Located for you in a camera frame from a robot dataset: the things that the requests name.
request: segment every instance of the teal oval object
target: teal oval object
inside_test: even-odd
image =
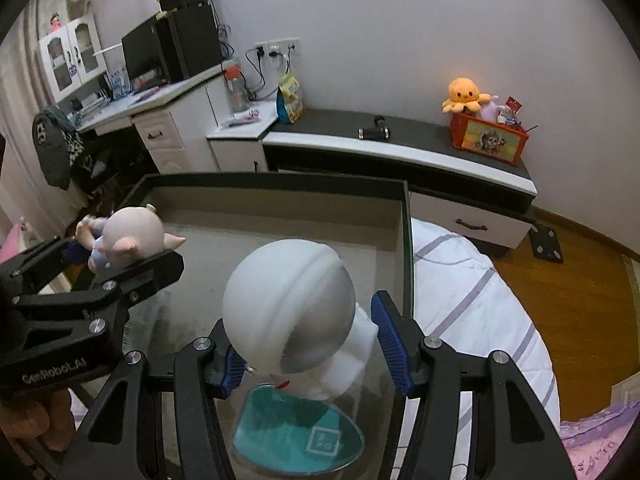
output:
[[[338,407],[265,385],[247,395],[233,446],[258,468],[311,475],[355,462],[364,450],[364,437]]]

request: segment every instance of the curtain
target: curtain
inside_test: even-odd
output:
[[[23,216],[42,239],[64,234],[86,204],[75,184],[64,191],[46,183],[31,138],[34,116],[54,104],[38,44],[54,12],[68,23],[66,0],[30,0],[0,45],[0,132],[6,137],[0,218],[17,222]]]

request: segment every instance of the black countertop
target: black countertop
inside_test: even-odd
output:
[[[374,126],[373,117],[375,117],[374,114],[340,110],[305,110],[305,113],[295,124],[283,124],[277,121],[271,131],[357,139],[360,128]],[[385,116],[385,126],[391,131],[389,143],[462,158],[531,180],[529,171],[522,160],[517,166],[512,166],[506,162],[479,155],[479,153],[457,150],[451,143],[451,134],[447,126],[389,116]]]

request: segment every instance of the orange octopus plush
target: orange octopus plush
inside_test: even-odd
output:
[[[444,113],[456,112],[468,108],[476,113],[480,111],[482,103],[491,101],[489,94],[481,94],[476,84],[466,77],[459,77],[449,83],[449,99],[442,103]]]

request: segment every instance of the drawer handle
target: drawer handle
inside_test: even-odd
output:
[[[486,225],[471,225],[466,223],[465,221],[463,221],[462,219],[458,218],[456,220],[456,224],[462,225],[464,227],[466,227],[467,229],[471,229],[472,231],[487,231],[487,226]]]

